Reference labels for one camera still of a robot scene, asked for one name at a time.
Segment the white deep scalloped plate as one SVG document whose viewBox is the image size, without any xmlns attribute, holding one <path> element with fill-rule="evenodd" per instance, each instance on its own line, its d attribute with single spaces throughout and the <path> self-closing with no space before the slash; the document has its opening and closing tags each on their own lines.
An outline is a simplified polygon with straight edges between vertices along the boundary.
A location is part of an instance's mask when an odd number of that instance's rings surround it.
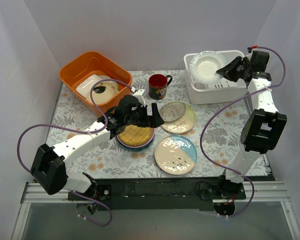
<svg viewBox="0 0 300 240">
<path fill-rule="evenodd" d="M 188 71 L 194 81 L 202 84 L 212 84 L 223 78 L 217 70 L 225 67 L 226 58 L 216 51 L 196 53 L 188 64 Z"/>
</svg>

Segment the cream and blue floral plate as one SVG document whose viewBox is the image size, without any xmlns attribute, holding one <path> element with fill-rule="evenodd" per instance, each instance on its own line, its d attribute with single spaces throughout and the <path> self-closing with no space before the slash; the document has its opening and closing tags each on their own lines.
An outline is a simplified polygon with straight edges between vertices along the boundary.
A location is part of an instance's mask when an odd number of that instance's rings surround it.
<svg viewBox="0 0 300 240">
<path fill-rule="evenodd" d="M 171 135 L 163 138 L 155 147 L 154 158 L 166 173 L 180 176 L 189 173 L 196 165 L 196 146 L 186 137 Z"/>
</svg>

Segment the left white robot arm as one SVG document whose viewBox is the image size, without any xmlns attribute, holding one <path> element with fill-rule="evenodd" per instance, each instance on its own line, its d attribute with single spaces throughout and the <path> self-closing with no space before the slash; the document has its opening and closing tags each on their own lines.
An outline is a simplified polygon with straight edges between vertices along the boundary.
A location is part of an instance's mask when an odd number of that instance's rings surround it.
<svg viewBox="0 0 300 240">
<path fill-rule="evenodd" d="M 67 168 L 89 150 L 121 134 L 127 126 L 160 127 L 164 120 L 157 104 L 152 103 L 151 109 L 149 115 L 141 95 L 125 95 L 118 106 L 108 109 L 83 134 L 76 134 L 53 146 L 41 145 L 32 163 L 31 175 L 49 195 L 68 190 L 78 192 L 85 200 L 93 199 L 97 182 L 85 172 L 70 172 Z"/>
</svg>

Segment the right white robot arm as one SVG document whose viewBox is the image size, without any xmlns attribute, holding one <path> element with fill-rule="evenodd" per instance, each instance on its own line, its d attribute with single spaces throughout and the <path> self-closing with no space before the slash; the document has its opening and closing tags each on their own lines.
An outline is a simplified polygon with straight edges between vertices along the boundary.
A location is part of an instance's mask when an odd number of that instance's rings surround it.
<svg viewBox="0 0 300 240">
<path fill-rule="evenodd" d="M 270 49 L 252 46 L 249 54 L 237 56 L 217 74 L 231 82 L 242 79 L 251 97 L 252 113 L 240 135 L 240 149 L 235 159 L 218 178 L 217 195 L 235 197 L 243 190 L 244 176 L 255 161 L 273 150 L 285 128 L 287 116 L 279 112 L 272 97 L 272 78 L 266 72 Z"/>
</svg>

